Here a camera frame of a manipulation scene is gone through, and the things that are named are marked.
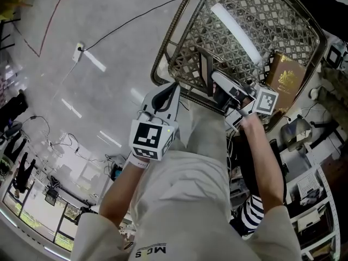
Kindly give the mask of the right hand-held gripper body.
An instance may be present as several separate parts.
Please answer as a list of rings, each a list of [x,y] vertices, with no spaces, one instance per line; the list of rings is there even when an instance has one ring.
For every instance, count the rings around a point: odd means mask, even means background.
[[[243,117],[253,113],[271,115],[278,99],[278,93],[272,88],[258,83],[240,84],[228,78],[220,71],[211,74],[216,84],[214,99],[225,112],[225,123],[237,129]]]

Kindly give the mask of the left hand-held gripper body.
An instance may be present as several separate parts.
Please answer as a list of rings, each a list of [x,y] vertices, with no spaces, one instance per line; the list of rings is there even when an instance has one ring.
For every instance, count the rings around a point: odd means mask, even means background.
[[[149,92],[132,121],[129,146],[137,157],[160,161],[175,140],[181,87],[166,83]]]

